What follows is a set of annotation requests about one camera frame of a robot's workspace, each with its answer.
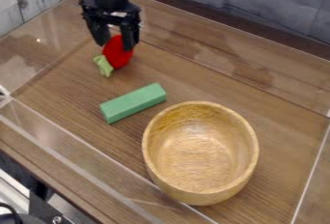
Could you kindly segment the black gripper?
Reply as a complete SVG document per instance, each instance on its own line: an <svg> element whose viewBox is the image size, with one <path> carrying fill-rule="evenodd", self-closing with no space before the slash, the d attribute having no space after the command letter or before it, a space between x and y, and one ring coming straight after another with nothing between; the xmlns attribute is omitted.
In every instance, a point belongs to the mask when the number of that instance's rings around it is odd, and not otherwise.
<svg viewBox="0 0 330 224"><path fill-rule="evenodd" d="M105 9L93 0L81 0L78 5L94 43L105 45L110 39L108 25L120 26L124 51L130 51L139 43L140 8L125 2L120 8Z"/></svg>

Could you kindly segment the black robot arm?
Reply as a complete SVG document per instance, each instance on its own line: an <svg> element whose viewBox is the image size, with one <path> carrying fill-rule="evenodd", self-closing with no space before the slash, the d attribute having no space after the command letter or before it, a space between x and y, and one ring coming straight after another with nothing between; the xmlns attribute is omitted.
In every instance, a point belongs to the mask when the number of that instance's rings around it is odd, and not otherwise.
<svg viewBox="0 0 330 224"><path fill-rule="evenodd" d="M80 0L82 20L98 46L110 40L109 25L120 28L124 51L139 43L140 8L129 0Z"/></svg>

